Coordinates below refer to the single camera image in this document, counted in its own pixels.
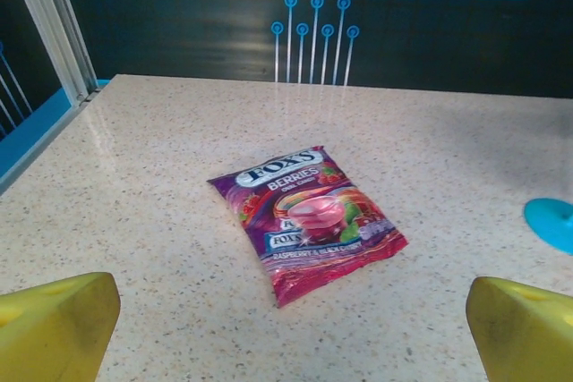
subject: speckled countertop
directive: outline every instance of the speckled countertop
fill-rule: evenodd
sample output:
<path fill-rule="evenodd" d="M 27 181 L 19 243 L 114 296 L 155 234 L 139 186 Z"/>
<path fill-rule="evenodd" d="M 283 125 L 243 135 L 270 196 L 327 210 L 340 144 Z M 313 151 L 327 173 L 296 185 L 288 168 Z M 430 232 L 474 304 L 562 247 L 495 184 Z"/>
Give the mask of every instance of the speckled countertop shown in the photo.
<path fill-rule="evenodd" d="M 282 310 L 205 181 L 323 144 L 411 244 Z M 573 294 L 573 100 L 118 76 L 0 197 L 0 292 L 114 274 L 105 381 L 483 382 L 476 276 Z"/>

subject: candy wrapper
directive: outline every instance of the candy wrapper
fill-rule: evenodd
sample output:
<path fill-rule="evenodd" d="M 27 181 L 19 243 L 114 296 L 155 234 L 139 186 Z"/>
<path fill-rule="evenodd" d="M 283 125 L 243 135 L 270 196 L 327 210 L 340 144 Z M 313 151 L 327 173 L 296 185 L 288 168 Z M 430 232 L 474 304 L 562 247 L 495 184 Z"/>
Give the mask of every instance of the candy wrapper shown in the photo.
<path fill-rule="evenodd" d="M 279 307 L 407 245 L 323 147 L 210 183 L 251 238 Z"/>

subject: fox's candy packet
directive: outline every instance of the fox's candy packet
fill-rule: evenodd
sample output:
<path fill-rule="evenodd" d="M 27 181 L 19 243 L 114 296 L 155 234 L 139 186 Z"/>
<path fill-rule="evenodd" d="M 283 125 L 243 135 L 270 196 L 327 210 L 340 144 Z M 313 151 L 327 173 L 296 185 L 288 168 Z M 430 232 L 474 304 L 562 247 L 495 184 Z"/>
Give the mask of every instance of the fox's candy packet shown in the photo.
<path fill-rule="evenodd" d="M 209 182 L 251 238 L 279 307 L 407 245 L 322 147 Z"/>

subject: blue object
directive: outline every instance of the blue object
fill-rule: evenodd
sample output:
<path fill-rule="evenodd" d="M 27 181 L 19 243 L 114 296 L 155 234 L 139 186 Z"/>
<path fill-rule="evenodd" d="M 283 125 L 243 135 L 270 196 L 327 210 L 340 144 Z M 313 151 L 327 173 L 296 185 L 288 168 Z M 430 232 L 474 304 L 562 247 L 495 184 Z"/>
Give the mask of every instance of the blue object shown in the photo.
<path fill-rule="evenodd" d="M 334 26 L 332 24 L 325 24 L 322 26 L 322 36 L 330 38 L 334 34 Z"/>
<path fill-rule="evenodd" d="M 358 26 L 350 26 L 346 31 L 346 35 L 351 39 L 358 38 L 359 34 L 360 28 Z"/>
<path fill-rule="evenodd" d="M 533 199 L 526 204 L 524 217 L 541 239 L 573 254 L 573 205 L 556 199 Z"/>
<path fill-rule="evenodd" d="M 285 0 L 285 5 L 289 8 L 294 8 L 298 4 L 298 0 Z"/>
<path fill-rule="evenodd" d="M 350 2 L 350 0 L 337 0 L 337 8 L 340 11 L 345 11 L 346 9 L 348 9 L 350 7 L 350 4 L 352 2 Z"/>
<path fill-rule="evenodd" d="M 314 9 L 320 9 L 324 5 L 324 0 L 311 0 L 311 6 Z"/>
<path fill-rule="evenodd" d="M 301 22 L 298 26 L 296 26 L 296 33 L 299 36 L 305 36 L 308 33 L 309 27 L 308 24 L 305 22 Z"/>
<path fill-rule="evenodd" d="M 270 25 L 270 31 L 275 35 L 280 35 L 285 30 L 285 26 L 280 21 L 275 21 Z"/>

